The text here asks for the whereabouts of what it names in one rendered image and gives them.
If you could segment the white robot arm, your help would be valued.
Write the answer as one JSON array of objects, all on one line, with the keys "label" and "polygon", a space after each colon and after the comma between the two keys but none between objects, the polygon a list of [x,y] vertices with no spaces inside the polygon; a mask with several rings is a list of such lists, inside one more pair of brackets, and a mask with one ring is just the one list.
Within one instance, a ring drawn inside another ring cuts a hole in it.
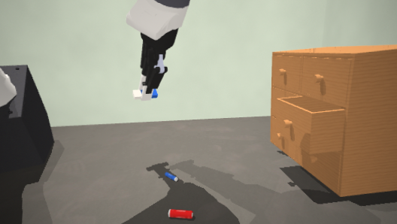
[{"label": "white robot arm", "polygon": [[[146,36],[158,40],[183,25],[190,0],[137,0],[126,15],[126,23]],[[9,76],[0,68],[0,107],[17,91]]]}]

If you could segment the blue battery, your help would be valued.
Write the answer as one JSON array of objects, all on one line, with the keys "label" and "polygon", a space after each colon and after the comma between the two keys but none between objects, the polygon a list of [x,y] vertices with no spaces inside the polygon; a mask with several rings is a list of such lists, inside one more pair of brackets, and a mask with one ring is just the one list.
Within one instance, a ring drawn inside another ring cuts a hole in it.
[{"label": "blue battery", "polygon": [[175,176],[172,175],[172,174],[169,174],[168,172],[165,173],[165,176],[166,176],[166,177],[169,177],[170,179],[172,179],[172,180],[174,180],[174,181],[177,181],[177,177],[175,177]]}]

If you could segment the wooden chest of drawers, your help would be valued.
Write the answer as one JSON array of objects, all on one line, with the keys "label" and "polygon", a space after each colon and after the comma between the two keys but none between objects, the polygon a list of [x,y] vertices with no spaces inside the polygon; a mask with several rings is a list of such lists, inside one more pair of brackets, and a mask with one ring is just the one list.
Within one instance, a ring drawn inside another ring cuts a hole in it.
[{"label": "wooden chest of drawers", "polygon": [[[298,50],[299,52],[272,52],[272,87],[276,86],[299,96],[306,95],[346,108],[341,153],[339,190],[322,181],[340,197],[397,190],[397,44],[347,47],[327,47]],[[273,58],[276,55],[302,55],[299,91],[273,84]],[[302,92],[303,60],[306,56],[352,56],[347,104],[341,104]]]}]

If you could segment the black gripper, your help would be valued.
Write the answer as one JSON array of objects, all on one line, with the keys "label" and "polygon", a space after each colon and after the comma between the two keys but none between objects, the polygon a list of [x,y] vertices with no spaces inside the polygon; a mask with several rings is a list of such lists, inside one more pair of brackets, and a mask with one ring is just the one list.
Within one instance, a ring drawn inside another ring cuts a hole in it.
[{"label": "black gripper", "polygon": [[158,40],[153,40],[141,33],[143,44],[140,67],[143,68],[138,90],[142,90],[142,101],[151,100],[153,89],[158,89],[164,74],[168,71],[163,64],[165,51],[174,45],[177,32],[178,29],[173,29]]}]

